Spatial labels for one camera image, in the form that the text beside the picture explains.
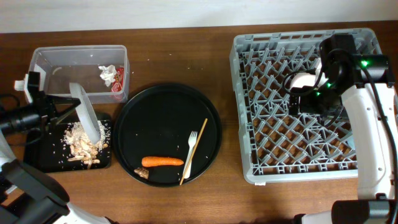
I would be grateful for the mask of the pile of rice and shells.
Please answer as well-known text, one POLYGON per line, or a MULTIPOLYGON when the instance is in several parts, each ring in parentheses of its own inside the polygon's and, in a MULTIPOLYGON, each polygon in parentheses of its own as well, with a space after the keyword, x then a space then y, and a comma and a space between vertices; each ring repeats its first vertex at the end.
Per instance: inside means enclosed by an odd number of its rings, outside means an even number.
POLYGON ((80 122, 68 123, 62 139, 64 149, 70 151, 67 156, 68 162, 79 162, 90 169, 94 165, 100 164, 100 155, 103 152, 106 156, 109 155, 105 150, 110 148, 110 127, 104 121, 98 121, 98 125, 100 140, 97 143, 92 143, 80 122))

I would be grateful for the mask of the red snack wrapper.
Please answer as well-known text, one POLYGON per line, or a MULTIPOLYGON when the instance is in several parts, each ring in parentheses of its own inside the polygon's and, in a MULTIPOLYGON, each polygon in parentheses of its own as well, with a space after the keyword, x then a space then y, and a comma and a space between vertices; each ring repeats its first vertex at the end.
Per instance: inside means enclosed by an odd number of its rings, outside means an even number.
POLYGON ((124 67, 115 68, 112 72, 113 82, 111 91, 116 93, 122 90, 124 83, 124 67))

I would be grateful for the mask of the white plastic fork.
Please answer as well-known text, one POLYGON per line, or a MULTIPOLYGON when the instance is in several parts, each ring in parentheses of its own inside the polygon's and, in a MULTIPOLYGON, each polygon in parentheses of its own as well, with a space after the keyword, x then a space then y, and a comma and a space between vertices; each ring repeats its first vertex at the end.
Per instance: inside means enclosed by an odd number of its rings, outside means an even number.
POLYGON ((189 178, 190 176, 190 171, 191 171, 191 164, 189 163, 190 158, 192 156, 192 152, 193 152, 193 148, 195 147, 195 144, 197 143, 197 137, 198 137, 198 133, 196 131, 192 131, 189 139, 188 139, 188 154, 187 154, 187 160, 185 162, 185 167, 184 167, 184 179, 189 178))

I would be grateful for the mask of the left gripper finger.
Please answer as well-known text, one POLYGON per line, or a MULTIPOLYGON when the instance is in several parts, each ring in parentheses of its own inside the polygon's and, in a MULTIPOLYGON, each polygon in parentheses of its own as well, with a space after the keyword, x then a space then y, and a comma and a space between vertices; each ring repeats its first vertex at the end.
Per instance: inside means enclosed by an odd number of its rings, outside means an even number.
POLYGON ((81 101, 78 98, 62 97, 62 96, 55 96, 55 95, 47 95, 47 98, 54 105, 72 105, 73 107, 77 107, 81 104, 81 101))
POLYGON ((72 113, 75 112, 77 106, 69 106, 68 108, 65 108, 64 110, 58 111, 55 110, 53 116, 50 118, 49 125, 50 126, 56 126, 58 123, 63 121, 66 117, 71 115, 72 113))

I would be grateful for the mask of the white tissue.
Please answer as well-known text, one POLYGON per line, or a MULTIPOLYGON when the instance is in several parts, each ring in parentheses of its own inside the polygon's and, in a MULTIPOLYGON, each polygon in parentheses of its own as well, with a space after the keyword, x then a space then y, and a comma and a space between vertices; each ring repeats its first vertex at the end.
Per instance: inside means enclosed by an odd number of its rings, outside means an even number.
POLYGON ((104 80, 104 84, 109 87, 112 83, 116 81, 115 76, 117 74, 116 67, 114 65, 99 66, 101 70, 100 78, 104 80))

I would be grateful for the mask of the orange carrot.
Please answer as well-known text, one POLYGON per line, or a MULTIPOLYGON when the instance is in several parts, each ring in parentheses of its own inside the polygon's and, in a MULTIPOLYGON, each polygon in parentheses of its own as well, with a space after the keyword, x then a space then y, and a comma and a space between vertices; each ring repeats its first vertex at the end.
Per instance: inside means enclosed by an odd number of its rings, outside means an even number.
POLYGON ((147 156, 141 160, 141 164, 144 167, 181 166, 184 164, 184 161, 172 157, 147 156))

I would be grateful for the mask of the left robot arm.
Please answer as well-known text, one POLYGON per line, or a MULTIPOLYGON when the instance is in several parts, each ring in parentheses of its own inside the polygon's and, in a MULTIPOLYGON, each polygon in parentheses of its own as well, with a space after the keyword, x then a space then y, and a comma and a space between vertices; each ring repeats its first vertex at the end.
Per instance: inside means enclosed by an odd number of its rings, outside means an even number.
POLYGON ((29 72, 23 81, 26 106, 1 112, 1 201, 14 189, 21 189, 9 205, 1 206, 1 223, 112 223, 72 204, 66 190, 51 176, 19 161, 6 140, 8 134, 38 130, 42 134, 76 112, 90 141, 101 133, 85 90, 70 84, 70 96, 48 95, 40 89, 40 73, 29 72))

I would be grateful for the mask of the grey plate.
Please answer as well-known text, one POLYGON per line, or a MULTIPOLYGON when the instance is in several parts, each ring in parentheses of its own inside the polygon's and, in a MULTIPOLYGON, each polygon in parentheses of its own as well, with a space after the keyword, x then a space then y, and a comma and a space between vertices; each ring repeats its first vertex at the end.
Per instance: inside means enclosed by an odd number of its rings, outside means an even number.
POLYGON ((69 88, 71 96, 80 100, 75 109, 80 123, 91 143, 97 144, 101 140, 101 131, 91 101, 79 83, 70 83, 69 88))

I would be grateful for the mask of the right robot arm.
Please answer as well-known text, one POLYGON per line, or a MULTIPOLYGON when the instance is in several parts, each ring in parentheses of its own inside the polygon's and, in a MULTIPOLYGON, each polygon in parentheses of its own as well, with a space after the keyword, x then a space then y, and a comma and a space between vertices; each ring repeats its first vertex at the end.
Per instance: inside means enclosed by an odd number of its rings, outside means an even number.
POLYGON ((358 197, 331 210, 299 214, 294 223, 396 223, 395 77, 386 55, 361 54, 350 34, 320 43, 321 68, 288 74, 289 114, 316 114, 322 125, 348 120, 358 163, 358 197))

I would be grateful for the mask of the wooden chopstick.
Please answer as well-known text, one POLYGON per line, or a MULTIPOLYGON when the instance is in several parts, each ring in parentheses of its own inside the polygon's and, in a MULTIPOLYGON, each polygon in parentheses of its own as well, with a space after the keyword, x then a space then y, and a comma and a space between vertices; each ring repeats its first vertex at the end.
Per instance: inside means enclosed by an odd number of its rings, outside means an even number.
MULTIPOLYGON (((197 143, 195 144, 195 147, 193 148, 192 156, 191 156, 190 161, 189 161, 190 164, 192 163, 193 157, 194 157, 195 152, 196 152, 196 149, 197 149, 197 147, 198 147, 198 143, 199 143, 199 141, 200 141, 200 139, 201 139, 201 136, 202 136, 202 134, 203 134, 203 132, 204 132, 204 130, 205 130, 205 127, 206 127, 207 122, 208 122, 208 119, 205 118, 205 120, 204 120, 204 122, 203 122, 203 125, 202 125, 202 127, 201 127, 201 130, 200 130, 200 132, 198 133, 197 143)), ((184 174, 184 170, 183 170, 183 174, 182 174, 182 177, 181 177, 181 179, 180 179, 179 185, 182 185, 182 184, 183 184, 183 181, 184 181, 184 178, 183 178, 183 177, 184 177, 184 175, 185 175, 185 174, 184 174)))

